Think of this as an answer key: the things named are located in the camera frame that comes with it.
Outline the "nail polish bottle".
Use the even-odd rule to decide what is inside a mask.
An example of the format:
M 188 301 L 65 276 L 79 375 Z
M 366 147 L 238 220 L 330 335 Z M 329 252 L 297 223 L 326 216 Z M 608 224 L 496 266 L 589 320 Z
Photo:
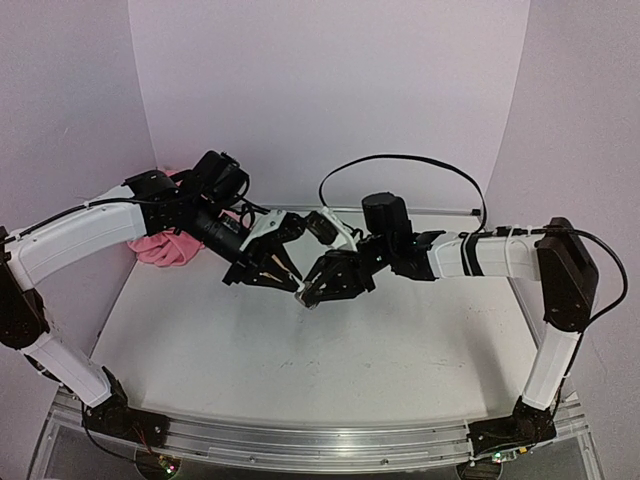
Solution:
M 315 297 L 315 294 L 311 291 L 312 283 L 304 281 L 299 284 L 294 298 L 306 309 L 313 310 L 319 305 L 319 300 Z

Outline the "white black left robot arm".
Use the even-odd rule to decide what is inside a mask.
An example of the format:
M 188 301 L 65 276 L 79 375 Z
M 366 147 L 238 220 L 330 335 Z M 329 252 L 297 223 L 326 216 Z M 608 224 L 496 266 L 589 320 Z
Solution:
M 133 411 L 119 381 L 63 340 L 46 318 L 37 284 L 107 247 L 165 230 L 186 233 L 225 259 L 223 281 L 296 292 L 302 278 L 284 248 L 304 231 L 299 218 L 270 212 L 245 227 L 226 215 L 241 201 L 246 173 L 152 170 L 105 194 L 23 230 L 1 233 L 1 343 L 96 409 L 98 423 L 116 437 L 131 433 Z

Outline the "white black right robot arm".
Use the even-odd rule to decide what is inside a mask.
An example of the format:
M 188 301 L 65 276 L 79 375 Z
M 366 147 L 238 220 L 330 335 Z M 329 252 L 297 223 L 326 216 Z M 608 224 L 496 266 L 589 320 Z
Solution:
M 579 340 L 592 323 L 598 269 L 571 223 L 555 217 L 540 229 L 490 232 L 414 231 L 404 200 L 392 193 L 365 197 L 368 236 L 317 259 L 296 296 L 307 308 L 374 290 L 385 268 L 414 281 L 451 278 L 528 279 L 540 284 L 546 324 L 520 397 L 530 409 L 550 408 L 569 373 Z

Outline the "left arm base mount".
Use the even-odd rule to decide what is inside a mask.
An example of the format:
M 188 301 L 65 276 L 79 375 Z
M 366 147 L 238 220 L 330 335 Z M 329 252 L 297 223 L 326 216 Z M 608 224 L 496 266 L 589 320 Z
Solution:
M 120 382 L 113 379 L 109 397 L 96 407 L 86 407 L 82 423 L 90 432 L 150 448 L 165 445 L 169 428 L 166 415 L 131 407 Z

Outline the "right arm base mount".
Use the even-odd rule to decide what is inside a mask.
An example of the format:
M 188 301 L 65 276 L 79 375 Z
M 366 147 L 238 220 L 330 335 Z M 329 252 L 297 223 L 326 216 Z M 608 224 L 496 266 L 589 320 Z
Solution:
M 556 410 L 529 406 L 521 397 L 510 415 L 472 422 L 467 439 L 471 442 L 474 458 L 498 452 L 530 448 L 556 437 L 554 417 Z

